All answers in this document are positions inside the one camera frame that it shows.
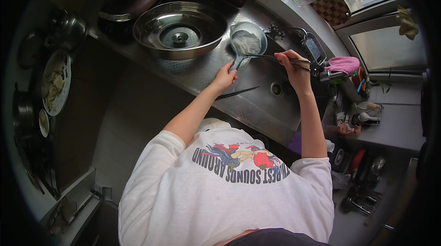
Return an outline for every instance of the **purple cloth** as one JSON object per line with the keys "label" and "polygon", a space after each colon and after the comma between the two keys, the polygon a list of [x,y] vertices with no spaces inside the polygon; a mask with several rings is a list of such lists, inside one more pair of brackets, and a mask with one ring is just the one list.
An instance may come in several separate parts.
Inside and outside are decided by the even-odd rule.
{"label": "purple cloth", "polygon": [[294,136],[291,139],[291,142],[288,145],[288,149],[302,155],[302,135],[300,133],[295,132]]}
{"label": "purple cloth", "polygon": [[360,61],[353,56],[336,56],[330,59],[328,63],[329,66],[325,67],[325,71],[345,72],[346,77],[351,76],[360,67]]}

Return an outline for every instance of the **kitchen counter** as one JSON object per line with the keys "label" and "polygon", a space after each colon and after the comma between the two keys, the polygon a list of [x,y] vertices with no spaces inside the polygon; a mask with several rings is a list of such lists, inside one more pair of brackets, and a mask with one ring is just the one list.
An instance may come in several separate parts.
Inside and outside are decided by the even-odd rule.
{"label": "kitchen counter", "polygon": [[[87,34],[192,95],[198,95],[211,83],[221,66],[234,60],[235,54],[229,43],[229,30],[213,51],[201,57],[183,61],[166,61],[152,57],[135,40],[128,44],[117,43],[97,28],[96,20],[101,4],[102,0],[90,0],[79,12],[80,17],[84,18],[88,25]],[[252,0],[246,2],[245,6],[239,9],[227,4],[216,4],[213,7],[224,15],[229,26],[240,21],[253,22],[265,31],[269,30],[271,22],[279,27],[286,26]],[[284,37],[283,40],[278,37],[275,42],[285,50],[301,49],[301,45],[294,44],[289,36]],[[240,65],[237,73],[239,79],[245,72],[249,61],[250,59],[246,59]],[[224,93],[234,91],[237,84],[233,84]],[[213,106],[285,146],[289,144],[300,122],[299,111],[293,112],[298,118],[295,121],[296,124],[289,126],[241,95],[217,100]]]}

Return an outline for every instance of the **white t-shirt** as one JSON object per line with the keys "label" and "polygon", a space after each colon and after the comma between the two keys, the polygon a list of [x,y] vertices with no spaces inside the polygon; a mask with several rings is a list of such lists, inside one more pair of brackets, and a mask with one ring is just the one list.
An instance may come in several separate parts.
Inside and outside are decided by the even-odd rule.
{"label": "white t-shirt", "polygon": [[185,148],[161,131],[141,153],[119,203],[119,243],[213,245],[247,229],[284,228],[328,242],[328,158],[291,168],[235,128],[196,133]]}

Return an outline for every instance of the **stainless steel bowl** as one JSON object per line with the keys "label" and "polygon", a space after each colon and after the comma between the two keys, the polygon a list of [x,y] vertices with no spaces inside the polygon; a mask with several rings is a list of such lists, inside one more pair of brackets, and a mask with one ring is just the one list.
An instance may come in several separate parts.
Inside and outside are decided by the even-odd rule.
{"label": "stainless steel bowl", "polygon": [[177,61],[213,50],[227,26],[225,18],[211,7],[176,1],[143,13],[133,26],[133,36],[155,57]]}

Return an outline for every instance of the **rag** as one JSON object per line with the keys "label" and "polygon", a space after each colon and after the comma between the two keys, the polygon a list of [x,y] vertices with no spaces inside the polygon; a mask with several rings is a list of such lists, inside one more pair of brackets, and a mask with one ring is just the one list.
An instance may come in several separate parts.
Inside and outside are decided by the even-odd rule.
{"label": "rag", "polygon": [[398,16],[401,20],[401,26],[399,30],[400,35],[405,34],[408,39],[414,40],[419,31],[418,26],[416,26],[416,23],[411,18],[411,13],[399,5]]}
{"label": "rag", "polygon": [[351,76],[360,67],[360,61],[353,56],[336,56],[328,63],[329,66],[325,67],[325,71],[341,71],[346,73],[346,77]]}

